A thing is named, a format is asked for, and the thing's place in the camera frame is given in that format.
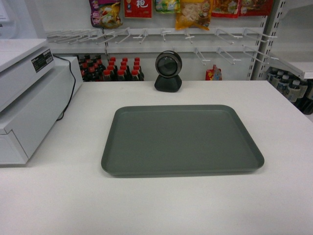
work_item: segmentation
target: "black cable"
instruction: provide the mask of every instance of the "black cable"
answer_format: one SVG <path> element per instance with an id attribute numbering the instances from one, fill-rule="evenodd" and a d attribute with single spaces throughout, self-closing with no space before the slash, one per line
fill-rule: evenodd
<path id="1" fill-rule="evenodd" d="M 70 94 L 70 98 L 69 98 L 69 101 L 68 101 L 66 107 L 65 107 L 64 110 L 62 111 L 62 116 L 61 116 L 59 119 L 57 119 L 57 121 L 59 121 L 59 120 L 61 120 L 61 119 L 64 117 L 64 113 L 65 113 L 65 111 L 67 110 L 67 108 L 68 108 L 68 106 L 69 106 L 69 104 L 70 104 L 70 102 L 71 102 L 71 100 L 72 100 L 72 97 L 73 97 L 73 94 L 74 94 L 74 90 L 75 90 L 75 85 L 76 85 L 76 78 L 75 78 L 75 76 L 74 76 L 74 74 L 73 74 L 73 72 L 72 72 L 71 62 L 70 62 L 69 60 L 64 59 L 64 58 L 62 58 L 62 57 L 59 57 L 59 56 L 56 56 L 56 55 L 53 55 L 53 56 L 56 57 L 56 58 L 59 58 L 59 59 L 61 59 L 61 60 L 66 60 L 66 61 L 69 62 L 69 71 L 70 71 L 70 73 L 72 74 L 72 76 L 73 76 L 73 78 L 74 78 L 74 85 L 73 85 L 73 88 L 72 88 L 72 93 Z"/>

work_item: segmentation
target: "snack package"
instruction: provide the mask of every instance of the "snack package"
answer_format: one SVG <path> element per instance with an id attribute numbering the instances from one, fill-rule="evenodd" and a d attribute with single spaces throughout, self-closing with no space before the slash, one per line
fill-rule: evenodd
<path id="1" fill-rule="evenodd" d="M 222 80 L 222 70 L 213 65 L 213 69 L 207 70 L 205 73 L 206 81 L 221 81 Z"/>
<path id="2" fill-rule="evenodd" d="M 156 11 L 159 13 L 180 12 L 179 0 L 156 0 Z"/>
<path id="3" fill-rule="evenodd" d="M 241 0 L 239 16 L 268 16 L 273 0 Z"/>
<path id="4" fill-rule="evenodd" d="M 121 9 L 120 0 L 89 0 L 90 20 L 96 28 L 117 28 L 122 25 L 119 17 Z"/>
<path id="5" fill-rule="evenodd" d="M 212 16 L 238 18 L 239 0 L 214 0 Z"/>
<path id="6" fill-rule="evenodd" d="M 196 26 L 209 30 L 213 0 L 180 0 L 180 13 L 176 14 L 176 30 Z"/>
<path id="7" fill-rule="evenodd" d="M 124 0 L 125 17 L 151 18 L 152 0 Z"/>

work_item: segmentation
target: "small red box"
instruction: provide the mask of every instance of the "small red box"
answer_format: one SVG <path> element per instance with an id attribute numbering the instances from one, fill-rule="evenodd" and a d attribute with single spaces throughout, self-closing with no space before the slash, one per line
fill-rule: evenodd
<path id="1" fill-rule="evenodd" d="M 152 18 L 152 0 L 124 0 L 125 17 Z"/>

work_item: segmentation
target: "white counter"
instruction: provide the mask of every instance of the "white counter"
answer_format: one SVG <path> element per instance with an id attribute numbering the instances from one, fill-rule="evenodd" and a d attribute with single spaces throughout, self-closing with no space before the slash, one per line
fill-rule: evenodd
<path id="1" fill-rule="evenodd" d="M 101 158 L 115 111 L 224 104 L 265 158 L 250 174 L 114 178 Z M 311 235 L 313 123 L 267 81 L 84 83 L 25 167 L 0 168 L 3 235 Z"/>

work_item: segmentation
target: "green tray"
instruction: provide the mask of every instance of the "green tray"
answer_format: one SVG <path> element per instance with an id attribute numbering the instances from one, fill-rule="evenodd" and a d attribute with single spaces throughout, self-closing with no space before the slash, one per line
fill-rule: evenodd
<path id="1" fill-rule="evenodd" d="M 247 172 L 263 164 L 238 115 L 225 105 L 120 108 L 101 160 L 111 175 Z"/>

